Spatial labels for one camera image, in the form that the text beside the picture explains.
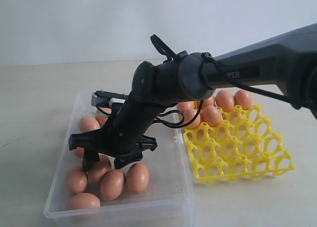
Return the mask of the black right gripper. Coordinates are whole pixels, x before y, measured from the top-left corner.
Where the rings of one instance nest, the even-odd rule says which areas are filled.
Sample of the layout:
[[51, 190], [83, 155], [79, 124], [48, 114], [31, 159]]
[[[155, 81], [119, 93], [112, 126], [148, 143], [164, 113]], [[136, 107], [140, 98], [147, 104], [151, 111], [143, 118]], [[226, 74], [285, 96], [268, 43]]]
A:
[[144, 135], [158, 116], [158, 106], [139, 103], [128, 98], [124, 103], [110, 100], [111, 114], [98, 130], [72, 134], [69, 150], [84, 148], [82, 170], [89, 172], [99, 162], [99, 153], [115, 157], [114, 168], [122, 169], [139, 162], [145, 150], [154, 151], [158, 143], [154, 137]]

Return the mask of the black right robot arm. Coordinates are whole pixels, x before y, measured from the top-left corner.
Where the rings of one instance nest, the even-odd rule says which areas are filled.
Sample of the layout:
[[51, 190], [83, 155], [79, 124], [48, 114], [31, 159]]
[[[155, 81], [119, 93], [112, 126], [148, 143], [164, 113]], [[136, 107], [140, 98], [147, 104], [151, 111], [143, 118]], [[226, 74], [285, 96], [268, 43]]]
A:
[[105, 125], [70, 136], [70, 150], [84, 149], [84, 171], [98, 162], [100, 154], [113, 157], [117, 169], [140, 161], [143, 151], [157, 147], [156, 139], [145, 132], [160, 123], [166, 109], [202, 101], [216, 89], [238, 87], [317, 112], [316, 24], [217, 57], [208, 52], [175, 53], [156, 35], [151, 42], [166, 60], [160, 65], [142, 62], [129, 95], [94, 92], [91, 104], [111, 109]]

